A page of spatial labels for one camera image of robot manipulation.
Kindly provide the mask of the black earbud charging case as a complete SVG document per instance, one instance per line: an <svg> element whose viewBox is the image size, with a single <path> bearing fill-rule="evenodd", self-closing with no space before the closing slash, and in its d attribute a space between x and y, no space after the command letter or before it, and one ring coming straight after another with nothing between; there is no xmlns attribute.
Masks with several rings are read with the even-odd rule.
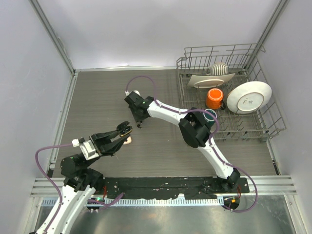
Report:
<svg viewBox="0 0 312 234"><path fill-rule="evenodd" d="M124 121L117 126L117 132L120 137L128 135L133 130L128 121Z"/></svg>

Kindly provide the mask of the beige earbud charging case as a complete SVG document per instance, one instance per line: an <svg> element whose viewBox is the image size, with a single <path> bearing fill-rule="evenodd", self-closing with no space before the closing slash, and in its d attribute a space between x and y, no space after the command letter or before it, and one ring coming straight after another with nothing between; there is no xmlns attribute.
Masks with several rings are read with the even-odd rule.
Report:
<svg viewBox="0 0 312 234"><path fill-rule="evenodd" d="M130 144L130 143L132 143L132 138L129 136L125 141L124 141L124 145L128 145L128 144Z"/></svg>

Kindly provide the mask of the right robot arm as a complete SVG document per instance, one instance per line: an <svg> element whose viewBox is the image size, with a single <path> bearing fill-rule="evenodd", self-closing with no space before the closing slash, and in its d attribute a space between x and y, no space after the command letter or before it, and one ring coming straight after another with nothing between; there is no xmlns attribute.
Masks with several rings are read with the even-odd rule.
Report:
<svg viewBox="0 0 312 234"><path fill-rule="evenodd" d="M125 94L124 100L137 123L152 117L178 126L185 143L198 149L214 168L220 190L230 193L238 187L240 173L217 147L203 110L179 109L153 97L143 98L135 91L126 91Z"/></svg>

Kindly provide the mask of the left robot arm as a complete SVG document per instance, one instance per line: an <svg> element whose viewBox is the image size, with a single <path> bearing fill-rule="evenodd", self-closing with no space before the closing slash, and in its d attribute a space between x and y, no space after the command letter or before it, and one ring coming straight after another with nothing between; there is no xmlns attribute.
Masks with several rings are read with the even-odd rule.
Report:
<svg viewBox="0 0 312 234"><path fill-rule="evenodd" d="M58 200L43 224L35 231L37 234L68 234L79 213L91 195L100 194L104 188L102 173L91 169L90 165L103 156L114 156L129 138L132 129L114 130L93 134L88 140L73 139L69 144L79 147L81 152L62 160L60 167L65 180L62 188L42 172L58 193Z"/></svg>

